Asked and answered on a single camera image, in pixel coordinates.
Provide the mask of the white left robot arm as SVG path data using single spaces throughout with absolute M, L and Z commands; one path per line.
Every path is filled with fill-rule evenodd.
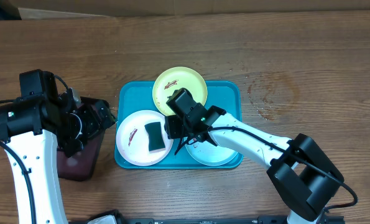
M 20 223 L 68 223 L 60 179 L 93 175 L 104 132 L 115 124 L 109 103 L 79 96 L 61 78 L 32 70 L 19 75 L 21 96 L 0 101 L 0 146 L 14 177 Z

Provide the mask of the white plate with stain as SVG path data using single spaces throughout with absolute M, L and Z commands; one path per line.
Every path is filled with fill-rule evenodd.
M 149 138 L 145 130 L 148 123 L 160 122 L 165 149 L 149 152 Z M 162 161 L 170 152 L 173 140 L 164 129 L 165 116 L 152 110 L 140 110 L 130 114 L 116 132 L 116 147 L 125 161 L 135 166 L 151 166 Z

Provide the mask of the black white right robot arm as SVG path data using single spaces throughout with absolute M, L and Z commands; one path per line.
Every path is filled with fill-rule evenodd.
M 290 208 L 287 223 L 322 220 L 344 178 L 311 137 L 299 134 L 290 139 L 265 133 L 220 107 L 206 109 L 185 88 L 175 90 L 166 104 L 173 115 L 166 117 L 165 130 L 170 138 L 186 139 L 181 147 L 208 142 L 242 154 L 266 169 Z

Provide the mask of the green pink sponge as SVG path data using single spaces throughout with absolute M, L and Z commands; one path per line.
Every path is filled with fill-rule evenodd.
M 148 123 L 144 127 L 149 138 L 148 146 L 149 152 L 165 149 L 161 123 L 160 122 Z

